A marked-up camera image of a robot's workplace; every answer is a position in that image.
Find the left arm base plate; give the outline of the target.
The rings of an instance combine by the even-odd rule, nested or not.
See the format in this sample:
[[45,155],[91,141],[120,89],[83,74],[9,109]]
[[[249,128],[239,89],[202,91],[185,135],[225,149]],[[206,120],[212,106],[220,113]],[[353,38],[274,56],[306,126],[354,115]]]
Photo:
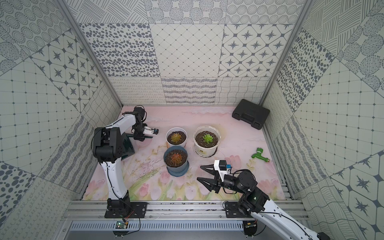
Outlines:
[[106,219],[122,219],[122,218],[144,218],[147,211],[147,202],[132,202],[129,205],[123,204],[119,200],[111,200],[107,202],[107,210],[105,212]]

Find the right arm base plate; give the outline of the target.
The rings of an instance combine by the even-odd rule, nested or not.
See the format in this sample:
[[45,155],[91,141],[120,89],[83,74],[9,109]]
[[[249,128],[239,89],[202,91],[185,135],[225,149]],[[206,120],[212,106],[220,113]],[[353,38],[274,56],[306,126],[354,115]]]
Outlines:
[[226,218],[251,218],[251,216],[243,211],[238,202],[224,201],[223,209],[225,210]]

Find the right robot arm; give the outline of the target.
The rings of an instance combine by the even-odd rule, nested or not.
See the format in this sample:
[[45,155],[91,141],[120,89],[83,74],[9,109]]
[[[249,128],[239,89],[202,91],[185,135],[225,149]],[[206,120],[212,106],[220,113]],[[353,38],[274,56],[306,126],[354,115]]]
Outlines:
[[238,211],[245,217],[252,217],[266,225],[284,240],[329,240],[323,232],[315,232],[287,214],[270,197],[257,187],[255,175],[248,169],[232,172],[232,166],[225,160],[200,166],[200,169],[214,176],[213,179],[198,177],[197,180],[210,192],[219,193],[228,189],[242,194]]

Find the green watering can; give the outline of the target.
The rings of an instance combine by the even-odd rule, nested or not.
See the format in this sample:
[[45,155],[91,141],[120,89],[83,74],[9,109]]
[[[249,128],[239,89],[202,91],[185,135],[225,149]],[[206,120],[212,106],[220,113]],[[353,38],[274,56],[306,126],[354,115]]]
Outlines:
[[124,151],[123,151],[121,159],[124,160],[124,159],[134,155],[135,154],[135,149],[134,149],[134,146],[133,146],[133,144],[131,142],[131,138],[133,138],[133,134],[126,134],[126,133],[124,133],[122,135],[122,138],[123,138]]

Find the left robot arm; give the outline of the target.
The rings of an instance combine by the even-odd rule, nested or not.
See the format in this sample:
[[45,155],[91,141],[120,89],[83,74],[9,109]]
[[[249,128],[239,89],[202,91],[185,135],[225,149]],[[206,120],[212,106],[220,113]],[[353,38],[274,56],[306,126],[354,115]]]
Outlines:
[[131,112],[124,112],[115,122],[105,127],[95,129],[91,147],[94,157],[103,167],[108,180],[109,198],[107,206],[109,211],[132,211],[128,189],[123,180],[122,157],[128,151],[124,140],[129,138],[126,131],[131,129],[132,137],[136,141],[144,141],[146,129],[145,120],[147,112],[141,105],[135,106]]

